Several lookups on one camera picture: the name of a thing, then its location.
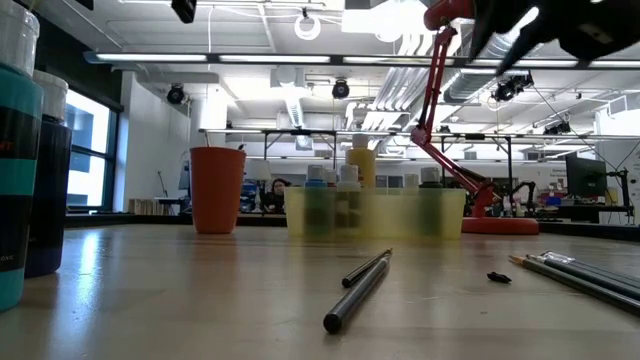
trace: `clear plastic bin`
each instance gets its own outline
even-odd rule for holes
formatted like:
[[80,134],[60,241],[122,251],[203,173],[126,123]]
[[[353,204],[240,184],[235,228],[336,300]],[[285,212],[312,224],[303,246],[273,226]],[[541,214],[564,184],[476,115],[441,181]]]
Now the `clear plastic bin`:
[[287,188],[292,237],[460,238],[465,191],[461,189]]

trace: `workbench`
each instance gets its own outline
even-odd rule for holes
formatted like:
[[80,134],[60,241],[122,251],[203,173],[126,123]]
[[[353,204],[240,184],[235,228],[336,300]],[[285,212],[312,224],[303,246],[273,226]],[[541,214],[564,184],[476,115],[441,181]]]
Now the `workbench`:
[[[637,359],[640,320],[507,261],[553,250],[640,275],[633,243],[560,235],[300,240],[285,228],[67,230],[61,269],[0,314],[6,359]],[[339,335],[340,279],[394,248]],[[510,285],[490,282],[496,271]]]

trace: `yellow bottle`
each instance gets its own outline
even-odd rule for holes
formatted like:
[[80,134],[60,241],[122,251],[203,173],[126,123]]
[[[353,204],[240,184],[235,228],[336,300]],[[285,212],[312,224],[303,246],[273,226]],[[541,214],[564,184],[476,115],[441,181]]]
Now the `yellow bottle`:
[[367,149],[369,137],[365,134],[353,135],[353,149],[347,151],[347,164],[358,166],[358,182],[362,187],[376,187],[376,155]]

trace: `glass window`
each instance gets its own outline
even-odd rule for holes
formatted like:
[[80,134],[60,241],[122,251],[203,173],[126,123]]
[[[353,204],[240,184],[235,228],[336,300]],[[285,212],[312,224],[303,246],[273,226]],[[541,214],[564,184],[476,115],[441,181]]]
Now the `glass window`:
[[101,206],[105,160],[71,152],[67,206]]
[[73,130],[73,145],[105,153],[110,110],[76,92],[67,93],[65,125]]

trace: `window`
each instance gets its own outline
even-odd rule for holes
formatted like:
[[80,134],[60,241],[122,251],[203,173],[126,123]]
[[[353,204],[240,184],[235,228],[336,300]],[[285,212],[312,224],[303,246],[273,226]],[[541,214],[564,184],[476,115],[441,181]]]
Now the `window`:
[[117,115],[74,91],[65,125],[73,131],[67,206],[111,210]]

